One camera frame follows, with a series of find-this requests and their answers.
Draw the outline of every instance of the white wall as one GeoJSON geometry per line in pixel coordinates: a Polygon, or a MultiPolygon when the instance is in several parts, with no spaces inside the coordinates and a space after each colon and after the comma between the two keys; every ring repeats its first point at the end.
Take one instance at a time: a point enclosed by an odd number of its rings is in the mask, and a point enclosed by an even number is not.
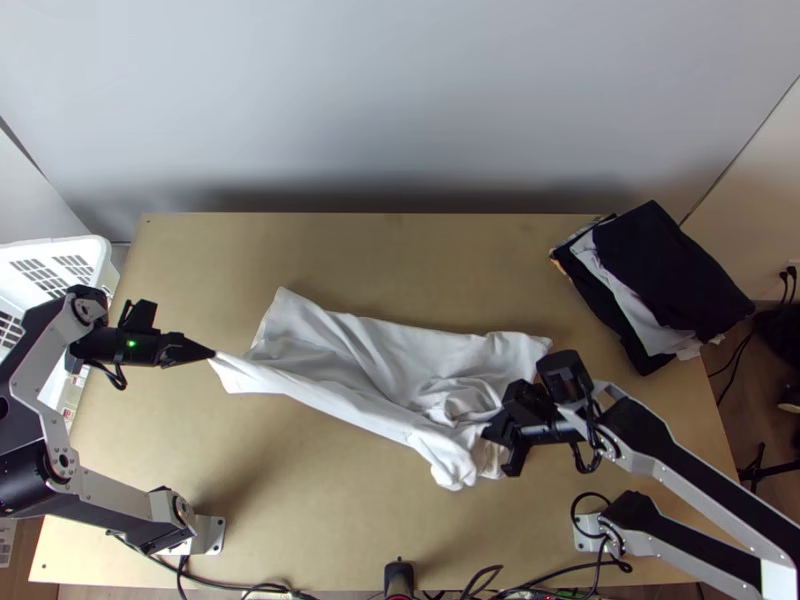
{"type": "Polygon", "coordinates": [[[53,186],[0,130],[0,244],[88,233],[53,186]]]}
{"type": "Polygon", "coordinates": [[[748,296],[781,298],[778,273],[790,260],[800,269],[800,83],[683,229],[748,296]]]}
{"type": "Polygon", "coordinates": [[[112,239],[143,210],[681,217],[800,71],[798,22],[796,0],[5,0],[0,115],[112,239]]]}

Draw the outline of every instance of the metal bracket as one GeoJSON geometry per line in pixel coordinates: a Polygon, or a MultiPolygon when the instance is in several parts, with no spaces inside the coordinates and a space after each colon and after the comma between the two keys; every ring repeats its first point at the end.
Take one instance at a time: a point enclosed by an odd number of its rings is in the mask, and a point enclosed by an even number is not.
{"type": "Polygon", "coordinates": [[[187,554],[216,555],[222,552],[225,538],[225,519],[223,517],[207,517],[195,515],[197,535],[184,540],[176,546],[165,548],[156,554],[162,556],[185,556],[187,554]]]}
{"type": "Polygon", "coordinates": [[[597,554],[600,551],[600,544],[603,541],[602,538],[587,537],[577,529],[577,527],[580,527],[583,531],[592,535],[603,533],[600,530],[599,517],[600,513],[575,515],[575,523],[572,526],[572,536],[575,539],[575,549],[579,552],[592,552],[597,554]]]}

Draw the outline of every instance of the crumpled white fabric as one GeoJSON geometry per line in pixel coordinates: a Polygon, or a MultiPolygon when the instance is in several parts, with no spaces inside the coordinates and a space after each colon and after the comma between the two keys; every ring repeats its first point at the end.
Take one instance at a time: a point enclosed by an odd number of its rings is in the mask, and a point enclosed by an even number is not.
{"type": "Polygon", "coordinates": [[[498,479],[505,448],[481,439],[506,386],[533,379],[552,341],[446,333],[328,312],[280,288],[243,358],[209,362],[229,393],[286,394],[405,444],[449,490],[498,479]]]}

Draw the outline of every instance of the floor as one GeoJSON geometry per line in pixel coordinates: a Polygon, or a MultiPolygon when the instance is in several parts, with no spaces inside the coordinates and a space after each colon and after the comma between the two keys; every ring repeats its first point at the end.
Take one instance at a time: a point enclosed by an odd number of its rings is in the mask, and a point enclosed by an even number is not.
{"type": "MultiPolygon", "coordinates": [[[[725,364],[739,341],[750,331],[750,323],[739,324],[719,347],[708,347],[703,352],[706,370],[711,373],[725,364]]],[[[725,386],[728,372],[712,378],[715,394],[725,386]]],[[[800,376],[776,358],[760,338],[754,337],[746,349],[739,366],[735,384],[720,407],[722,420],[731,444],[736,464],[744,466],[755,456],[759,442],[767,443],[764,464],[772,465],[795,458],[791,438],[798,429],[798,419],[775,408],[781,387],[800,376]]],[[[759,495],[795,521],[800,521],[800,473],[788,473],[763,481],[759,495]]],[[[602,589],[606,598],[617,600],[721,600],[727,596],[708,586],[702,586],[701,595],[696,584],[671,586],[634,586],[602,589]]],[[[363,600],[367,593],[322,594],[324,600],[363,600]]],[[[238,598],[236,593],[197,591],[188,592],[196,600],[221,600],[238,598]]],[[[174,590],[137,590],[62,586],[60,600],[173,600],[174,590]]]]}

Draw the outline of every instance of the stack of folded clothes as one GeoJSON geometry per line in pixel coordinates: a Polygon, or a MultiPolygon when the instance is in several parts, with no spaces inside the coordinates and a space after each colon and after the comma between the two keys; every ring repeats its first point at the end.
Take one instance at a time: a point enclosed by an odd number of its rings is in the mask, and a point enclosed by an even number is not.
{"type": "Polygon", "coordinates": [[[552,250],[589,308],[620,337],[642,375],[751,314],[753,303],[700,246],[650,202],[592,223],[552,250]]]}

